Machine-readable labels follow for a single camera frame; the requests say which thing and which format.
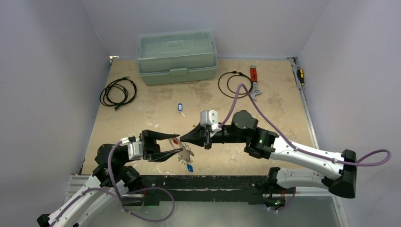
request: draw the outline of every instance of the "blue key fob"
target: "blue key fob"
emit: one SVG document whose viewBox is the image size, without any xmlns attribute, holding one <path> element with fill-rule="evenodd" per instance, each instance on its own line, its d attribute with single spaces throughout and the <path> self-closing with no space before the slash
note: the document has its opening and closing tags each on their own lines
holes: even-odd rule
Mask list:
<svg viewBox="0 0 401 227">
<path fill-rule="evenodd" d="M 189 164 L 187 164 L 187 169 L 189 172 L 193 173 L 193 167 Z"/>
<path fill-rule="evenodd" d="M 183 111 L 183 104 L 179 103 L 178 104 L 178 112 L 182 112 Z"/>
</svg>

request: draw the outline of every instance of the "gray wall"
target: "gray wall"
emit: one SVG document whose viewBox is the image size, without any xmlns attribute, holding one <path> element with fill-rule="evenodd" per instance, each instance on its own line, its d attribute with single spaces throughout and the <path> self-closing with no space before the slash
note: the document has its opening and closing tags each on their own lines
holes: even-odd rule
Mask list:
<svg viewBox="0 0 401 227">
<path fill-rule="evenodd" d="M 108 56 L 79 0 L 0 0 L 2 226 L 36 226 L 79 170 Z"/>
<path fill-rule="evenodd" d="M 357 197 L 344 200 L 351 226 L 401 221 L 400 9 L 399 0 L 332 0 L 299 55 L 321 148 L 393 153 L 358 169 Z"/>
<path fill-rule="evenodd" d="M 139 34 L 211 28 L 219 57 L 301 52 L 329 0 L 82 0 L 110 55 L 135 57 Z"/>
</svg>

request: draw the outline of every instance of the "green plastic toolbox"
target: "green plastic toolbox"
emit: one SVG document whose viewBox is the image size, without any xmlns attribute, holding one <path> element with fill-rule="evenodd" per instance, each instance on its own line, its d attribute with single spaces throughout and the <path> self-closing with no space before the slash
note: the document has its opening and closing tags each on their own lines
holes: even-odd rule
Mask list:
<svg viewBox="0 0 401 227">
<path fill-rule="evenodd" d="M 209 30 L 140 35 L 137 57 L 146 85 L 212 79 L 218 67 Z"/>
</svg>

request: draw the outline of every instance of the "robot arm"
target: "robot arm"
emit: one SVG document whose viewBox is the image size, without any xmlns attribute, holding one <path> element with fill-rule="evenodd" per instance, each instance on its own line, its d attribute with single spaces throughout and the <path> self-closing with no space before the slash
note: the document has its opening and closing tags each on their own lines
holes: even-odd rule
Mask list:
<svg viewBox="0 0 401 227">
<path fill-rule="evenodd" d="M 279 188 L 309 186 L 327 188 L 331 193 L 344 198 L 355 197 L 357 168 L 338 162 L 302 153 L 297 149 L 327 157 L 331 160 L 356 162 L 354 151 L 328 152 L 292 142 L 293 149 L 284 138 L 275 132 L 257 127 L 258 120 L 241 110 L 234 114 L 230 125 L 218 124 L 218 113 L 214 110 L 200 114 L 200 123 L 192 131 L 181 136 L 180 141 L 210 149 L 213 143 L 245 143 L 244 152 L 255 158 L 275 159 L 291 162 L 309 170 L 274 169 L 269 174 L 271 183 Z"/>
<path fill-rule="evenodd" d="M 125 166 L 126 163 L 141 159 L 149 162 L 164 162 L 174 154 L 183 151 L 182 148 L 178 148 L 161 152 L 157 144 L 157 140 L 177 136 L 179 135 L 144 130 L 139 139 L 135 137 L 121 139 L 121 145 L 114 150 L 111 159 L 111 169 L 118 190 L 125 194 L 144 186 L 142 176 L 132 166 Z M 41 215 L 37 219 L 40 227 L 84 226 L 95 214 L 101 212 L 114 199 L 118 199 L 114 194 L 115 189 L 108 168 L 108 158 L 112 148 L 113 144 L 100 146 L 95 157 L 98 166 L 93 170 L 93 174 L 60 209 L 52 214 Z"/>
</svg>

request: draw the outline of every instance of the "wooden table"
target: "wooden table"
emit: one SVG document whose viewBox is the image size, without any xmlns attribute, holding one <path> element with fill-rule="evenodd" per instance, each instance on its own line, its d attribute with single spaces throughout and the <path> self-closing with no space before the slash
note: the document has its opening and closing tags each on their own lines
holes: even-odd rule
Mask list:
<svg viewBox="0 0 401 227">
<path fill-rule="evenodd" d="M 288 61 L 219 61 L 219 68 L 212 80 L 180 84 L 146 86 L 138 74 L 136 61 L 116 60 L 110 70 L 108 82 L 121 77 L 130 77 L 137 85 L 137 98 L 131 104 L 115 111 L 112 107 L 100 106 L 93 127 L 91 139 L 83 166 L 82 174 L 92 174 L 97 164 L 96 152 L 104 143 L 115 144 L 127 136 L 139 136 L 142 130 L 153 130 L 163 133 L 184 135 L 199 123 L 200 112 L 217 110 L 222 121 L 233 99 L 220 93 L 217 82 L 221 74 L 228 71 L 241 71 L 249 75 L 250 65 L 256 65 L 259 89 L 257 105 L 262 112 L 281 129 L 290 140 L 312 146 L 305 112 L 299 91 L 296 87 L 291 65 Z M 228 92 L 226 82 L 229 76 L 223 77 L 221 87 Z M 230 80 L 230 87 L 236 90 L 238 84 L 250 86 L 248 80 L 235 77 Z M 110 97 L 122 99 L 122 93 L 115 89 Z M 177 104 L 183 104 L 185 117 L 177 111 Z M 237 101 L 236 111 L 245 109 L 259 119 L 259 127 L 273 131 L 256 112 L 250 100 Z M 171 150 L 168 141 L 159 142 L 162 151 Z M 195 154 L 193 173 L 178 162 L 178 156 L 163 163 L 152 163 L 146 160 L 130 163 L 142 175 L 266 175 L 270 167 L 301 168 L 292 163 L 255 159 L 243 152 L 244 144 L 213 144 L 212 149 L 189 144 Z"/>
</svg>

